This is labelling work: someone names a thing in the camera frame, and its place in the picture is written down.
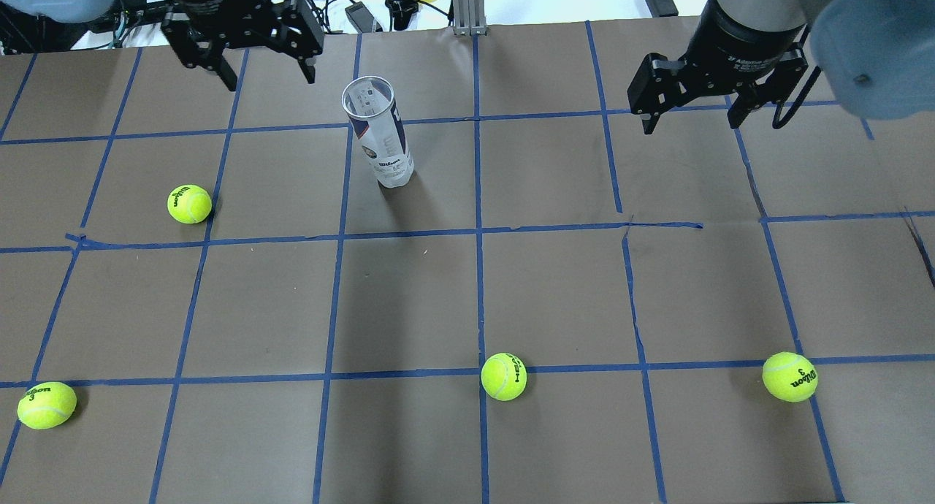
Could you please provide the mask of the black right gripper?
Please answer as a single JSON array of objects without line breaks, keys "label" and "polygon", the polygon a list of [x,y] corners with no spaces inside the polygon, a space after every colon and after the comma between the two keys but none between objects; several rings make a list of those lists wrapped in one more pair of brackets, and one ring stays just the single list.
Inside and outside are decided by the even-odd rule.
[{"label": "black right gripper", "polygon": [[642,58],[627,88],[629,109],[650,135],[665,112],[697,98],[736,92],[728,110],[732,130],[768,102],[775,106],[772,128],[781,130],[801,108],[797,100],[782,114],[807,71],[801,44],[795,40],[805,25],[794,22],[781,31],[759,31],[729,18],[720,7],[706,7],[682,59],[660,53]]}]

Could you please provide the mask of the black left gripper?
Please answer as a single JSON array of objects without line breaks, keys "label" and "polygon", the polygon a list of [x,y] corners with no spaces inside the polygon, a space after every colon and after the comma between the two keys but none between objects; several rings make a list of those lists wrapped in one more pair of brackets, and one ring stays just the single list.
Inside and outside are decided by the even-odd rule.
[{"label": "black left gripper", "polygon": [[237,75],[224,49],[268,47],[292,57],[308,84],[316,81],[316,59],[324,51],[324,30],[308,0],[174,0],[161,33],[185,68],[217,75],[228,91]]}]

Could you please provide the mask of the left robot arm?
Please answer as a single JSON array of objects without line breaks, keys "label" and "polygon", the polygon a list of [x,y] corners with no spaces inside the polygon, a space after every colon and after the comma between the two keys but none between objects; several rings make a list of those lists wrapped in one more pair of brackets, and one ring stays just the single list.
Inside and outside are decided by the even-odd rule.
[{"label": "left robot arm", "polygon": [[[89,22],[114,0],[2,0],[28,15],[60,23]],[[160,29],[184,67],[214,72],[234,91],[237,75],[225,49],[266,47],[297,61],[306,81],[316,79],[315,61],[324,51],[324,29],[307,0],[174,0]]]}]

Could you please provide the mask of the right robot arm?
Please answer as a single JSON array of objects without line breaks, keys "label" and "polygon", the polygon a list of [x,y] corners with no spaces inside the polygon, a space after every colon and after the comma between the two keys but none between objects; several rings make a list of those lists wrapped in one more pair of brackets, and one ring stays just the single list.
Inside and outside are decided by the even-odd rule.
[{"label": "right robot arm", "polygon": [[933,1],[707,0],[681,58],[642,58],[627,90],[629,108],[651,134],[664,112],[734,95],[731,128],[773,104],[778,130],[825,75],[836,101],[855,117],[930,112]]}]

